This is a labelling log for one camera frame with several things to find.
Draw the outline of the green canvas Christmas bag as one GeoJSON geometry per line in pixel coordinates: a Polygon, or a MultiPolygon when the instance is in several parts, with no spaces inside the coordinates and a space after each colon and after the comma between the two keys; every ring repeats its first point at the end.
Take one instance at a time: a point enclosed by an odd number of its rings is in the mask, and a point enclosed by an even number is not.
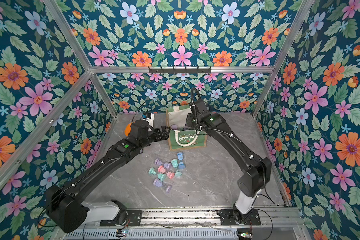
{"type": "Polygon", "coordinates": [[[189,113],[191,113],[189,105],[174,106],[166,110],[166,121],[170,129],[171,125],[179,127],[177,130],[171,129],[170,131],[168,143],[171,151],[182,151],[207,146],[207,135],[205,135],[205,132],[199,132],[186,126],[186,118],[189,113]]]}

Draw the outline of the blue hourglass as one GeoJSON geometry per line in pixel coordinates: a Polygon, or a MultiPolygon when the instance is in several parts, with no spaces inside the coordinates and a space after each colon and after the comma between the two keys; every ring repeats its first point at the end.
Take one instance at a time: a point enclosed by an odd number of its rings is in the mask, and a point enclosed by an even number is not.
{"type": "Polygon", "coordinates": [[[183,161],[184,160],[184,153],[183,152],[178,152],[177,153],[177,158],[179,161],[183,161]]]}

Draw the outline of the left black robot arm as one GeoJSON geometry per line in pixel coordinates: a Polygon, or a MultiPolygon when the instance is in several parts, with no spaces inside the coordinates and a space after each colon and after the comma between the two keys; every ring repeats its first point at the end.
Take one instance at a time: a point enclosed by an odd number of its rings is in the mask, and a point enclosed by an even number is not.
{"type": "Polygon", "coordinates": [[[64,233],[71,233],[90,222],[110,221],[122,226],[127,221],[126,207],[117,200],[86,202],[87,196],[110,174],[129,163],[153,142],[167,140],[171,129],[153,128],[146,120],[131,124],[127,137],[110,147],[106,154],[81,175],[62,187],[52,185],[45,193],[46,214],[64,233]]]}

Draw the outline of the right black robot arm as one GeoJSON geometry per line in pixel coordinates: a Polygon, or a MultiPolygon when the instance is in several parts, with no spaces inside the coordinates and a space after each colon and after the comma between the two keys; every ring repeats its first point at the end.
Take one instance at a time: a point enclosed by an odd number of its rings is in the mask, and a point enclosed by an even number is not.
{"type": "Polygon", "coordinates": [[[247,147],[220,114],[212,114],[196,88],[191,89],[190,109],[192,112],[187,115],[186,126],[220,143],[243,173],[238,180],[241,192],[233,206],[232,216],[236,223],[243,225],[253,213],[256,198],[270,181],[272,161],[267,157],[261,158],[247,147]]]}

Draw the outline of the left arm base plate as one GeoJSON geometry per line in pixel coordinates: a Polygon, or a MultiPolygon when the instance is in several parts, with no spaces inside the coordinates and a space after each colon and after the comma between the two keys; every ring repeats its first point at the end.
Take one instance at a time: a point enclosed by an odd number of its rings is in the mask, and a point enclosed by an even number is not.
{"type": "Polygon", "coordinates": [[[113,220],[100,221],[101,227],[129,227],[140,226],[143,211],[141,210],[121,210],[113,220]]]}

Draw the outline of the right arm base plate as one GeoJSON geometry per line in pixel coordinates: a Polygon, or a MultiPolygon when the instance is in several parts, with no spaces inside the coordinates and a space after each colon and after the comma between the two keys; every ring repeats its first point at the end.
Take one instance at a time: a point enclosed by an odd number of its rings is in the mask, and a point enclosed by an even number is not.
{"type": "Polygon", "coordinates": [[[260,226],[259,212],[255,209],[243,215],[238,210],[220,210],[217,215],[220,217],[222,226],[260,226]]]}

